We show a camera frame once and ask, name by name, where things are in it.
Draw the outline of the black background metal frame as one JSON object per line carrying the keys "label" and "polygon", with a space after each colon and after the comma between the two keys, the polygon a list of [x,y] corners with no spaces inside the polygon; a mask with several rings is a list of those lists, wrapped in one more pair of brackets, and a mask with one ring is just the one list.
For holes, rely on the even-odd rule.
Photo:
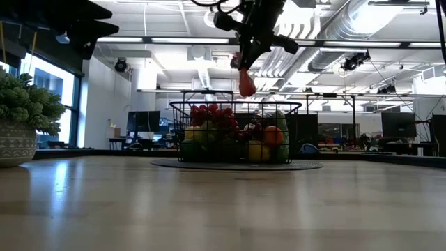
{"label": "black background metal frame", "polygon": [[[223,104],[231,107],[237,119],[248,119],[254,116],[264,117],[266,113],[281,111],[291,123],[294,128],[293,134],[297,134],[297,117],[299,114],[316,114],[319,115],[343,115],[349,116],[348,121],[351,124],[358,122],[357,115],[360,113],[357,110],[357,96],[345,93],[292,93],[292,96],[301,96],[303,102],[292,100],[266,100],[265,98],[272,98],[275,92],[260,92],[260,97],[242,98],[236,100],[234,96],[235,91],[218,91],[218,90],[195,90],[182,91],[183,99],[169,103],[169,106],[174,110],[175,127],[177,130],[185,128],[187,124],[191,124],[190,110],[191,106],[207,105],[211,103]],[[325,111],[311,110],[310,106],[319,98],[325,98],[327,101],[333,101],[335,98],[343,98],[345,103],[350,107],[349,110],[332,110]]]}

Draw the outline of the black table edge rail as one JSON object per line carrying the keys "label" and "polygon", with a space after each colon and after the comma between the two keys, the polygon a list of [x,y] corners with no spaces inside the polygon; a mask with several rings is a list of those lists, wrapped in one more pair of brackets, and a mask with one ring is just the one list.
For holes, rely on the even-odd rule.
{"label": "black table edge rail", "polygon": [[[38,149],[33,160],[75,158],[84,156],[154,157],[178,159],[177,151],[118,151],[100,149]],[[291,153],[292,160],[368,161],[395,165],[431,167],[446,170],[446,158],[413,155],[383,155],[368,153]]]}

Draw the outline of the round grey woven placemat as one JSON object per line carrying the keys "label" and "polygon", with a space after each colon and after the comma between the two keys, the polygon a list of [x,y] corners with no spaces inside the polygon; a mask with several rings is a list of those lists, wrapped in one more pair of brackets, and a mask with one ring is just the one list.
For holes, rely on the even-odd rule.
{"label": "round grey woven placemat", "polygon": [[183,169],[208,169],[220,171],[301,171],[310,169],[321,169],[323,164],[314,161],[293,161],[284,164],[268,163],[212,163],[212,162],[181,162],[174,158],[156,158],[151,161],[152,165]]}

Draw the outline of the long ceiling light strip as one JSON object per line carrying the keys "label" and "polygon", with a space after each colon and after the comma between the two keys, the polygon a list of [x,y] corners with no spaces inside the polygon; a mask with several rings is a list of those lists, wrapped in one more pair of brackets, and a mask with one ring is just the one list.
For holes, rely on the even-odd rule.
{"label": "long ceiling light strip", "polygon": [[[401,50],[439,50],[446,47],[446,42],[417,40],[323,40],[323,39],[291,39],[273,36],[268,40],[273,46],[297,44],[299,47],[332,47],[332,48],[369,48],[369,49],[401,49]],[[99,38],[98,43],[107,44],[160,44],[160,45],[239,45],[237,38],[206,37],[150,37],[150,36],[110,36]]]}

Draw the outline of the tall bumpy green vegetable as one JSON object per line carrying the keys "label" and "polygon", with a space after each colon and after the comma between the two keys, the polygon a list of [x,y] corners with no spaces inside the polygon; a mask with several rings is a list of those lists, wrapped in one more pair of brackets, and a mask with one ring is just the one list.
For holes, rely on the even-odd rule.
{"label": "tall bumpy green vegetable", "polygon": [[286,124],[285,115],[277,110],[273,112],[270,117],[270,125],[278,127],[283,133],[283,142],[275,147],[274,153],[272,155],[272,161],[278,163],[286,163],[289,158],[289,129]]}

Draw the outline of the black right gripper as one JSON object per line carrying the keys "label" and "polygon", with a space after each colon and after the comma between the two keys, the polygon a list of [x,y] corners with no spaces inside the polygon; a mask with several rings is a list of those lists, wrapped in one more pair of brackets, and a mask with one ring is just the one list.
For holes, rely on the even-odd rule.
{"label": "black right gripper", "polygon": [[[252,64],[265,52],[269,52],[273,46],[268,40],[276,35],[274,28],[279,16],[283,12],[286,0],[240,0],[240,4],[234,8],[241,13],[243,18],[237,21],[230,16],[229,11],[219,10],[215,13],[213,22],[216,28],[224,31],[235,31],[238,39],[239,66],[250,69]],[[279,45],[286,52],[295,54],[298,45]]]}

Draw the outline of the small orange fruit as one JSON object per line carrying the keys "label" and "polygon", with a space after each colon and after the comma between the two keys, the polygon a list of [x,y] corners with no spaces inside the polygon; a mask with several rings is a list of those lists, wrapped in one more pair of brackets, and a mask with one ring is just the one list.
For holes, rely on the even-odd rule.
{"label": "small orange fruit", "polygon": [[267,145],[277,146],[283,143],[284,134],[277,126],[270,125],[263,130],[263,140]]}

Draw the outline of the black computer monitor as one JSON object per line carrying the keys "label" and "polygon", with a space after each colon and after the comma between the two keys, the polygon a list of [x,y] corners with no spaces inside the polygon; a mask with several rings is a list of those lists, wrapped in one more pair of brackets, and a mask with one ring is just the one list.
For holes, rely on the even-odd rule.
{"label": "black computer monitor", "polygon": [[434,114],[430,122],[431,141],[446,141],[446,115]]}
{"label": "black computer monitor", "polygon": [[160,111],[128,112],[127,131],[157,132],[160,127]]}
{"label": "black computer monitor", "polygon": [[417,136],[415,115],[408,112],[382,112],[381,125],[384,137]]}

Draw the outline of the green grape bunch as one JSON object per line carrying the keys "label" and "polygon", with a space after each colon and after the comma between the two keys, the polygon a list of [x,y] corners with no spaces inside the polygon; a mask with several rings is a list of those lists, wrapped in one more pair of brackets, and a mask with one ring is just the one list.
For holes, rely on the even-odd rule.
{"label": "green grape bunch", "polygon": [[214,142],[217,136],[216,125],[212,121],[205,121],[202,125],[196,126],[194,139],[201,144]]}

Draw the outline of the red chili pepper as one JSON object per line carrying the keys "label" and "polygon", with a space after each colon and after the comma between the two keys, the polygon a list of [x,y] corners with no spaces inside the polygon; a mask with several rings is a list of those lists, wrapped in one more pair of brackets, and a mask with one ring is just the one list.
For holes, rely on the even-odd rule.
{"label": "red chili pepper", "polygon": [[[230,66],[235,69],[241,65],[241,55],[236,52],[230,62]],[[246,67],[238,69],[239,72],[239,92],[242,97],[250,97],[256,93],[253,79],[249,76]]]}

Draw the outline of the silver ventilation duct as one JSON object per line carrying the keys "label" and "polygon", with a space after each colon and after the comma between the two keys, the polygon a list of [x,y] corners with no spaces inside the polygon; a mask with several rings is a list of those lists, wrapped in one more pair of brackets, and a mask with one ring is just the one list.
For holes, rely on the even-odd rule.
{"label": "silver ventilation duct", "polygon": [[[370,0],[350,0],[333,21],[322,31],[322,40],[362,40],[369,38],[374,32],[360,28],[365,22],[365,13],[369,9]],[[322,72],[329,68],[345,52],[314,52],[312,60],[307,64],[308,71]]]}

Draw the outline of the round green fruit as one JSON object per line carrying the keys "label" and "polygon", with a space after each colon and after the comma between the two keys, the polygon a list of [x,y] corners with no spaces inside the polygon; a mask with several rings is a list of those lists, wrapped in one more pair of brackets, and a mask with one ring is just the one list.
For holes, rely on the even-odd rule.
{"label": "round green fruit", "polygon": [[185,139],[180,144],[180,156],[184,161],[198,161],[201,155],[201,145],[193,139]]}

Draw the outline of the purple grape bunch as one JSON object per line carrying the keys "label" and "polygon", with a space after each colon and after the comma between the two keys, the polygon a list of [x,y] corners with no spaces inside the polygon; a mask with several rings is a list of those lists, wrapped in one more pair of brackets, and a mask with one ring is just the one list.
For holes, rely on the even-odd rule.
{"label": "purple grape bunch", "polygon": [[251,119],[249,123],[243,128],[245,132],[245,137],[248,140],[259,140],[263,139],[263,126],[257,119]]}

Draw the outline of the red grape bunch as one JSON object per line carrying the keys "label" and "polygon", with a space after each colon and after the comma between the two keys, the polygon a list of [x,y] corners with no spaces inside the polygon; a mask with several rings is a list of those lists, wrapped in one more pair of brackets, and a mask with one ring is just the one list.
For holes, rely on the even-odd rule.
{"label": "red grape bunch", "polygon": [[191,106],[191,126],[201,126],[205,121],[212,121],[217,128],[216,139],[235,137],[240,127],[231,107],[223,104],[211,103],[207,105]]}

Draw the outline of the succulent in patterned pot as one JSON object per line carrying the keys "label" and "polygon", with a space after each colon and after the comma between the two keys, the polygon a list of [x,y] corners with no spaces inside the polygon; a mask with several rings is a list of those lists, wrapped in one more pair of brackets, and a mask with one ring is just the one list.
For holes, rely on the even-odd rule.
{"label": "succulent in patterned pot", "polygon": [[65,112],[59,94],[31,83],[23,73],[15,77],[0,66],[0,168],[16,167],[33,159],[37,133],[57,136]]}

